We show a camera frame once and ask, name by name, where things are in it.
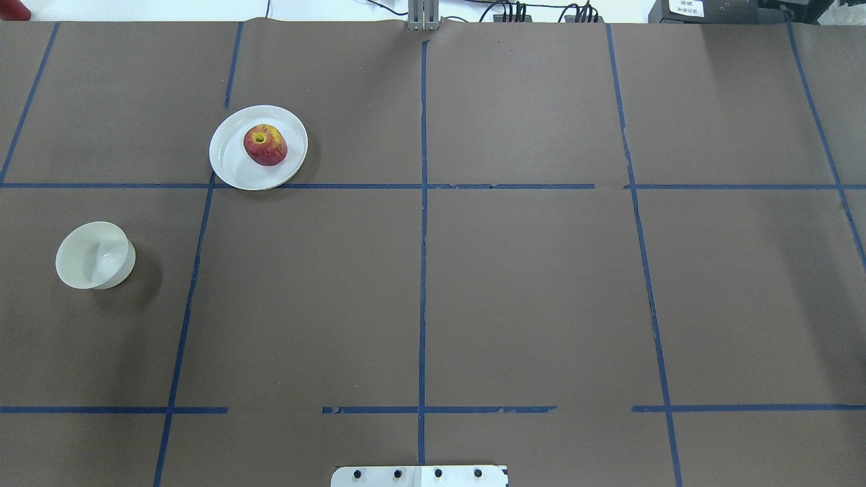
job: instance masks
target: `cable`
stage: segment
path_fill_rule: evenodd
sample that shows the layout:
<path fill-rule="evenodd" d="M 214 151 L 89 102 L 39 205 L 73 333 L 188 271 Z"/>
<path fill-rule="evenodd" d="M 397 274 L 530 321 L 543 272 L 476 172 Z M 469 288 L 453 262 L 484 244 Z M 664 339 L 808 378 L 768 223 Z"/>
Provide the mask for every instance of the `cable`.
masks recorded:
<path fill-rule="evenodd" d="M 499 4 L 502 5 L 502 17 L 503 17 L 503 19 L 505 17 L 505 5 L 506 4 L 508 5 L 508 10 L 509 11 L 511 10 L 511 2 L 509 2 L 508 0 L 497 0 L 496 2 L 485 2 L 485 3 L 490 3 L 490 5 L 488 5 L 488 7 L 486 9 L 484 9 L 484 13 L 481 14 L 481 18 L 478 19 L 478 22 L 484 22 L 484 17 L 487 15 L 487 13 L 490 11 L 490 9 L 492 9 L 496 5 L 499 5 Z"/>
<path fill-rule="evenodd" d="M 375 0 L 367 0 L 367 2 L 372 3 L 373 5 L 376 5 L 378 7 L 382 7 L 383 9 L 388 10 L 390 13 L 394 14 L 395 16 L 408 16 L 409 15 L 409 12 L 398 12 L 387 5 L 383 5 L 379 2 L 376 2 Z"/>
<path fill-rule="evenodd" d="M 577 5 L 576 3 L 570 3 L 567 7 L 565 7 L 564 9 L 562 9 L 562 13 L 559 14 L 559 20 L 556 21 L 556 23 L 560 23 L 560 22 L 562 22 L 562 19 L 565 18 L 565 13 L 566 13 L 566 12 L 568 11 L 568 9 L 570 9 L 571 7 L 574 7 L 575 9 L 577 9 L 578 13 L 575 14 L 576 16 L 579 16 L 579 15 L 580 15 L 580 5 Z"/>
<path fill-rule="evenodd" d="M 499 3 L 499 2 L 494 2 L 492 0 L 463 0 L 463 1 L 469 2 L 469 3 L 492 3 L 492 4 Z M 564 9 L 565 8 L 565 5 L 540 5 L 537 3 L 524 3 L 524 5 L 526 5 L 527 7 L 542 7 L 545 9 Z"/>

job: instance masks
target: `white plate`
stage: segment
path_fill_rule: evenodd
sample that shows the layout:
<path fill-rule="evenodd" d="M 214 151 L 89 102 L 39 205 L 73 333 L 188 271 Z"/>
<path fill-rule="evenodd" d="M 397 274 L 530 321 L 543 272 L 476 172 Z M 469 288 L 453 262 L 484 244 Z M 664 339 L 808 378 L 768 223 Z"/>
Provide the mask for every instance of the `white plate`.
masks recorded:
<path fill-rule="evenodd" d="M 261 166 L 243 148 L 243 136 L 256 125 L 273 125 L 286 139 L 288 154 L 276 166 Z M 210 138 L 210 165 L 220 179 L 242 190 L 269 190 L 290 180 L 307 156 L 307 130 L 285 108 L 256 105 L 234 112 Z"/>

